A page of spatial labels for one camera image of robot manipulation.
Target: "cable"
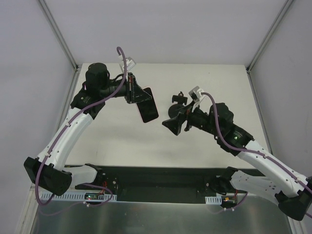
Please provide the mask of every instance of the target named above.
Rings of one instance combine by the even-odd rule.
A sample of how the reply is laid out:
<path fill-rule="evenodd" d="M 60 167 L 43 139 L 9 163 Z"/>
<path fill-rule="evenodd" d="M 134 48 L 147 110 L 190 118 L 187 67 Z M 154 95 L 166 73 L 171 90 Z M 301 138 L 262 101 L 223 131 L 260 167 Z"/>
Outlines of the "cable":
<path fill-rule="evenodd" d="M 124 64 L 124 72 L 123 72 L 123 77 L 122 77 L 122 80 L 121 80 L 121 83 L 120 85 L 116 88 L 115 91 L 113 91 L 113 93 L 111 93 L 109 96 L 107 96 L 106 98 L 104 98 L 103 100 L 100 100 L 100 101 L 97 101 L 89 106 L 86 106 L 85 108 L 81 109 L 79 112 L 77 112 L 69 121 L 68 121 L 68 125 L 65 125 L 63 127 L 63 129 L 60 131 L 60 133 L 57 135 L 57 137 L 55 138 L 55 140 L 53 141 L 50 149 L 48 150 L 47 152 L 47 155 L 44 157 L 40 167 L 39 167 L 39 170 L 37 172 L 37 176 L 36 176 L 36 181 L 35 181 L 35 196 L 36 196 L 36 200 L 38 202 L 39 205 L 41 206 L 46 206 L 48 205 L 54 194 L 51 195 L 51 197 L 49 198 L 49 200 L 46 202 L 46 203 L 42 203 L 41 200 L 40 200 L 40 197 L 39 197 L 39 178 L 40 178 L 40 175 L 41 175 L 41 171 L 43 169 L 43 166 L 45 165 L 45 162 L 47 161 L 48 157 L 51 155 L 51 152 L 53 151 L 53 148 L 55 147 L 56 143 L 58 142 L 58 140 L 60 139 L 60 137 L 63 135 L 63 133 L 65 132 L 65 130 L 70 126 L 70 124 L 75 120 L 75 118 L 77 118 L 77 116 L 79 116 L 81 113 L 83 113 L 84 111 L 94 107 L 94 106 L 97 106 L 99 104 L 102 104 L 104 102 L 106 102 L 108 99 L 112 98 L 113 96 L 115 96 L 116 93 L 118 93 L 118 91 L 122 88 L 126 78 L 127 78 L 127 61 L 126 61 L 126 56 L 123 52 L 123 50 L 120 48 L 120 47 L 117 47 L 117 53 L 118 55 L 122 55 L 122 60 L 123 60 L 123 64 Z"/>
<path fill-rule="evenodd" d="M 248 192 L 246 192 L 246 194 L 244 195 L 243 199 L 241 199 L 241 200 L 239 201 L 239 203 L 238 203 L 236 206 L 234 206 L 234 207 L 231 207 L 231 208 L 224 208 L 224 209 L 219 210 L 219 211 L 217 211 L 217 212 L 212 212 L 212 211 L 210 211 L 209 209 L 207 209 L 207 210 L 208 210 L 209 213 L 211 213 L 211 214 L 213 214 L 213 215 L 217 215 L 217 214 L 222 213 L 222 212 L 224 212 L 224 211 L 234 211 L 236 208 L 238 208 L 238 207 L 246 200 L 247 195 L 248 195 Z"/>
<path fill-rule="evenodd" d="M 117 75 L 117 76 L 113 79 L 113 81 L 116 81 L 119 77 L 122 77 L 122 75 L 123 75 L 123 74 Z"/>
<path fill-rule="evenodd" d="M 312 218 L 311 214 L 306 213 L 306 216 L 309 217 L 309 218 Z"/>
<path fill-rule="evenodd" d="M 89 206 L 91 206 L 91 207 L 96 207 L 96 206 L 100 206 L 100 205 L 102 206 L 102 205 L 106 204 L 107 202 L 109 202 L 109 201 L 113 198 L 113 192 L 112 192 L 110 189 L 108 189 L 108 188 L 105 188 L 105 187 L 102 187 L 102 186 L 93 185 L 93 184 L 83 184 L 83 185 L 88 186 L 88 187 L 93 187 L 93 188 L 104 189 L 104 190 L 108 191 L 108 192 L 110 193 L 110 195 L 111 195 L 111 196 L 109 197 L 109 199 L 107 199 L 107 200 L 104 201 L 104 202 L 101 202 L 100 204 L 97 204 L 97 205 L 89 204 Z M 71 204 L 70 206 L 64 208 L 63 210 L 60 210 L 60 211 L 57 211 L 57 212 L 51 213 L 51 214 L 45 214 L 45 213 L 43 213 L 40 209 L 38 209 L 38 211 L 39 211 L 39 213 L 40 213 L 41 215 L 43 215 L 43 216 L 54 216 L 54 215 L 58 215 L 58 214 L 60 214 L 60 213 L 63 213 L 63 212 L 69 210 L 70 208 L 72 208 L 73 206 L 76 206 L 76 205 L 78 205 L 78 204 L 85 204 L 85 202 L 83 202 L 83 201 L 75 202 L 75 203 Z"/>
<path fill-rule="evenodd" d="M 107 182 L 106 181 L 104 181 L 103 187 L 107 187 Z M 101 192 L 98 193 L 98 195 L 103 195 L 103 194 L 105 194 L 105 189 L 102 189 Z"/>
<path fill-rule="evenodd" d="M 248 150 L 248 149 L 240 149 L 237 147 L 233 147 L 232 145 L 228 144 L 225 139 L 223 138 L 221 131 L 220 131 L 220 126 L 219 126 L 219 120 L 218 120 L 218 113 L 217 113 L 217 107 L 215 104 L 215 100 L 213 98 L 213 96 L 211 96 L 209 93 L 206 92 L 202 92 L 202 94 L 207 95 L 211 102 L 213 103 L 213 108 L 214 108 L 214 120 L 215 120 L 215 127 L 216 127 L 216 131 L 218 132 L 218 136 L 221 139 L 222 143 L 227 146 L 229 149 L 231 150 L 236 150 L 236 151 L 240 151 L 240 152 L 248 152 L 248 153 L 253 153 L 253 154 L 257 154 L 260 155 L 264 158 L 267 158 L 268 160 L 270 160 L 271 162 L 275 163 L 277 166 L 279 166 L 283 171 L 285 171 L 288 175 L 290 175 L 295 182 L 298 182 L 302 187 L 304 187 L 307 191 L 309 191 L 310 194 L 312 194 L 312 190 L 305 185 L 301 180 L 298 180 L 298 178 L 291 173 L 286 167 L 284 167 L 281 163 L 279 163 L 278 161 L 276 161 L 274 158 L 271 158 L 270 156 L 266 156 L 264 153 L 258 152 L 258 151 L 254 151 L 254 150 Z"/>
<path fill-rule="evenodd" d="M 93 185 L 93 184 L 83 184 L 83 185 L 89 186 L 89 187 L 94 187 L 94 188 L 101 188 L 101 189 L 103 189 L 103 190 L 108 191 L 108 192 L 111 194 L 111 196 L 110 196 L 106 201 L 104 201 L 104 202 L 102 202 L 102 203 L 100 203 L 100 204 L 98 204 L 98 205 L 92 205 L 92 204 L 89 203 L 89 204 L 87 205 L 87 207 L 89 207 L 89 206 L 91 206 L 91 207 L 96 207 L 96 206 L 104 205 L 104 204 L 106 204 L 107 202 L 109 202 L 109 201 L 113 198 L 113 192 L 112 192 L 111 190 L 109 190 L 108 188 L 101 187 L 101 186 L 97 186 L 97 185 Z M 75 203 L 71 204 L 70 206 L 64 208 L 63 210 L 60 210 L 60 211 L 57 211 L 57 212 L 51 213 L 51 214 L 43 213 L 43 212 L 40 210 L 40 208 L 38 208 L 38 212 L 39 212 L 41 215 L 43 215 L 43 216 L 54 216 L 54 215 L 58 215 L 58 214 L 60 214 L 60 213 L 63 213 L 63 212 L 69 210 L 70 208 L 72 208 L 72 207 L 74 207 L 74 206 L 76 206 L 76 205 L 78 205 L 78 204 L 85 204 L 85 203 L 86 203 L 85 201 L 78 201 L 78 202 L 75 202 Z M 39 231 L 40 231 L 40 222 L 39 222 L 39 216 L 37 216 L 36 234 L 38 234 Z"/>

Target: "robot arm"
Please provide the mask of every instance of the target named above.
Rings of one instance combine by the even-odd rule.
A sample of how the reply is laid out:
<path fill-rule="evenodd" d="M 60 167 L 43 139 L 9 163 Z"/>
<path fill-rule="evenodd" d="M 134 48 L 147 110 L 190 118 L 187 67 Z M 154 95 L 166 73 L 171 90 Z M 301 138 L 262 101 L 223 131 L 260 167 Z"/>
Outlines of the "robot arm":
<path fill-rule="evenodd" d="M 286 166 L 255 141 L 252 135 L 233 124 L 234 115 L 225 103 L 215 104 L 213 101 L 217 110 L 216 117 L 213 105 L 209 113 L 204 113 L 199 108 L 205 97 L 203 94 L 207 93 L 196 87 L 189 94 L 193 101 L 180 108 L 176 117 L 162 124 L 175 135 L 179 135 L 182 124 L 187 121 L 184 131 L 189 131 L 194 126 L 214 135 L 217 144 L 223 150 L 250 163 L 266 176 L 251 176 L 228 167 L 226 173 L 209 186 L 215 186 L 214 190 L 219 189 L 221 193 L 226 192 L 227 188 L 251 192 L 278 205 L 289 217 L 302 220 L 312 202 L 312 178 L 307 178 Z"/>
<path fill-rule="evenodd" d="M 95 103 L 111 95 L 121 85 L 122 80 L 110 79 L 109 76 L 105 64 L 93 63 L 89 66 L 86 72 L 86 81 L 74 97 L 66 120 L 58 132 L 36 159 L 28 157 L 24 163 L 33 183 L 35 183 L 39 168 L 44 161 L 39 177 L 39 186 L 58 196 L 64 194 L 69 187 L 102 180 L 101 169 L 94 165 L 85 164 L 74 168 L 64 168 L 64 165 L 83 131 L 105 105 L 105 102 L 98 105 Z M 132 73 L 127 73 L 127 78 L 114 97 L 124 97 L 127 103 L 139 103 L 152 99 L 151 95 L 138 86 Z"/>

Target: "white wall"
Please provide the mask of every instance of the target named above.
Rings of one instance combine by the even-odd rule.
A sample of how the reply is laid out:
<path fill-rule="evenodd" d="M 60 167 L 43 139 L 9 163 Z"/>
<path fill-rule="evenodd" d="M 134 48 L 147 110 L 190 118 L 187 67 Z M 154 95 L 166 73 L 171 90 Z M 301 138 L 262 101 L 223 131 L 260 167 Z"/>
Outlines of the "white wall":
<path fill-rule="evenodd" d="M 125 49 L 127 56 L 132 56 Z M 81 89 L 90 64 L 84 63 L 75 92 Z M 111 77 L 120 73 L 117 63 L 107 63 Z M 124 98 L 108 100 L 92 124 L 83 132 L 66 164 L 182 168 L 253 168 L 216 144 L 212 135 L 192 128 L 179 136 L 161 125 L 169 119 L 172 95 L 188 97 L 195 86 L 224 102 L 234 113 L 235 123 L 249 131 L 265 147 L 265 138 L 243 65 L 137 64 L 131 72 L 142 87 L 150 87 L 159 118 L 143 123 L 135 104 Z M 209 112 L 207 98 L 200 107 Z"/>
<path fill-rule="evenodd" d="M 252 70 L 274 154 L 307 176 L 312 176 L 311 12 L 311 0 L 297 0 Z M 306 223 L 311 233 L 312 220 Z"/>
<path fill-rule="evenodd" d="M 73 69 L 36 1 L 1 1 L 0 31 L 0 233 L 13 234 L 31 185 L 23 163 L 53 134 Z"/>
<path fill-rule="evenodd" d="M 245 64 L 285 0 L 47 0 L 79 64 Z"/>

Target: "purple cable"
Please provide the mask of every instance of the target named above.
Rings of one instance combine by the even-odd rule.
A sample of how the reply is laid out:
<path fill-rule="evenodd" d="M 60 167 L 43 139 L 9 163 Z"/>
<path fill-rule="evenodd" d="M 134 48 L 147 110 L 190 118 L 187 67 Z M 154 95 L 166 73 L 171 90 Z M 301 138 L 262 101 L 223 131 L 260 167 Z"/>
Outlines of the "purple cable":
<path fill-rule="evenodd" d="M 222 210 L 219 210 L 219 211 L 217 211 L 217 212 L 212 212 L 212 211 L 208 210 L 208 212 L 211 213 L 211 214 L 213 214 L 213 215 L 217 215 L 217 214 L 222 213 L 222 212 L 224 212 L 224 211 L 232 211 L 232 209 L 238 208 L 238 207 L 246 200 L 247 195 L 248 195 L 248 192 L 246 192 L 246 194 L 244 195 L 243 199 L 241 199 L 240 202 L 239 202 L 236 206 L 234 206 L 234 207 L 232 207 L 232 208 L 222 209 Z"/>
<path fill-rule="evenodd" d="M 91 104 L 91 105 L 89 105 L 89 106 L 86 106 L 85 108 L 83 108 L 82 110 L 80 110 L 79 112 L 77 112 L 77 113 L 68 121 L 69 125 L 70 125 L 70 124 L 75 120 L 75 118 L 76 118 L 77 116 L 79 116 L 81 113 L 83 113 L 84 111 L 86 111 L 86 110 L 88 110 L 88 109 L 90 109 L 90 108 L 92 108 L 92 107 L 94 107 L 94 106 L 96 106 L 96 105 L 99 105 L 99 104 L 101 104 L 101 103 L 103 103 L 103 102 L 106 102 L 108 99 L 110 99 L 110 98 L 112 98 L 113 96 L 115 96 L 115 94 L 118 93 L 118 91 L 122 88 L 122 86 L 123 86 L 123 84 L 124 84 L 124 82 L 125 82 L 125 80 L 126 80 L 126 78 L 127 78 L 127 69 L 126 69 L 126 68 L 127 68 L 127 61 L 126 61 L 126 56 L 125 56 L 123 50 L 122 50 L 120 47 L 117 47 L 117 53 L 118 53 L 119 55 L 122 55 L 123 65 L 124 65 L 124 68 L 125 68 L 125 69 L 124 69 L 124 72 L 123 72 L 123 77 L 122 77 L 122 80 L 121 80 L 120 85 L 116 88 L 115 91 L 113 91 L 112 94 L 110 94 L 109 96 L 107 96 L 107 97 L 104 98 L 103 100 L 97 101 L 97 102 L 95 102 L 95 103 L 93 103 L 93 104 Z M 65 130 L 66 130 L 67 128 L 68 128 L 68 126 L 65 125 L 65 126 L 63 127 L 63 129 L 60 131 L 60 133 L 57 135 L 57 137 L 56 137 L 55 140 L 53 141 L 53 143 L 52 143 L 50 149 L 48 150 L 48 155 L 51 154 L 51 152 L 52 152 L 53 148 L 55 147 L 56 143 L 58 142 L 58 140 L 60 139 L 60 137 L 63 135 L 63 133 L 65 132 Z M 37 202 L 38 202 L 38 204 L 39 204 L 40 206 L 46 206 L 46 205 L 48 205 L 48 204 L 50 203 L 50 201 L 52 200 L 53 196 L 54 196 L 54 194 L 52 194 L 51 197 L 49 198 L 49 200 L 48 200 L 46 203 L 42 203 L 41 200 L 40 200 L 40 197 L 39 197 L 39 178 L 40 178 L 40 175 L 41 175 L 41 171 L 42 171 L 42 169 L 43 169 L 43 166 L 44 166 L 45 162 L 47 161 L 48 157 L 49 157 L 49 156 L 45 156 L 45 157 L 44 157 L 44 159 L 43 159 L 43 161 L 42 161 L 42 163 L 41 163 L 41 165 L 40 165 L 40 167 L 39 167 L 39 170 L 38 170 L 38 172 L 37 172 L 36 182 L 35 182 L 35 196 L 36 196 L 36 200 L 37 200 Z"/>
<path fill-rule="evenodd" d="M 236 150 L 236 151 L 240 151 L 240 152 L 248 152 L 248 153 L 253 153 L 253 154 L 257 154 L 260 155 L 264 158 L 267 158 L 268 160 L 270 160 L 271 162 L 275 163 L 277 166 L 279 166 L 283 171 L 285 171 L 288 175 L 290 175 L 295 181 L 298 181 L 298 183 L 304 187 L 310 194 L 312 194 L 312 190 L 305 185 L 302 181 L 298 180 L 298 178 L 291 173 L 286 167 L 284 167 L 281 163 L 279 163 L 278 161 L 276 161 L 274 158 L 271 158 L 270 156 L 266 156 L 264 153 L 258 152 L 258 151 L 254 151 L 254 150 L 248 150 L 248 149 L 240 149 L 237 147 L 233 147 L 232 145 L 228 144 L 225 139 L 223 138 L 221 131 L 220 131 L 220 126 L 219 126 L 219 120 L 218 120 L 218 113 L 217 113 L 217 108 L 216 108 L 216 104 L 215 104 L 215 100 L 213 98 L 213 96 L 211 96 L 210 94 L 206 93 L 206 92 L 202 92 L 202 94 L 207 95 L 211 102 L 213 103 L 213 108 L 214 108 L 214 120 L 215 120 L 215 126 L 216 126 L 216 131 L 218 132 L 218 136 L 221 139 L 222 143 L 225 144 L 229 149 L 231 150 Z"/>
<path fill-rule="evenodd" d="M 102 186 L 93 185 L 93 184 L 83 184 L 83 185 L 89 186 L 89 187 L 93 187 L 93 188 L 104 189 L 104 190 L 108 191 L 108 192 L 110 193 L 110 195 L 111 195 L 111 196 L 109 197 L 109 199 L 107 199 L 107 200 L 104 201 L 104 202 L 101 202 L 100 204 L 97 204 L 97 205 L 89 204 L 89 206 L 91 206 L 91 207 L 102 206 L 102 205 L 106 204 L 107 202 L 109 202 L 109 201 L 113 198 L 113 192 L 112 192 L 110 189 L 108 189 L 108 188 L 105 188 L 105 187 L 102 187 Z M 57 212 L 51 213 L 51 214 L 45 214 L 45 213 L 43 213 L 41 210 L 39 210 L 39 213 L 40 213 L 41 215 L 44 215 L 44 216 L 54 216 L 54 215 L 58 215 L 58 214 L 60 214 L 60 213 L 63 213 L 63 212 L 69 210 L 70 208 L 72 208 L 73 206 L 76 206 L 76 205 L 78 205 L 78 204 L 84 204 L 84 203 L 83 203 L 83 201 L 78 201 L 78 202 L 75 202 L 75 203 L 71 204 L 70 206 L 64 208 L 63 210 L 60 210 L 60 211 L 57 211 Z"/>

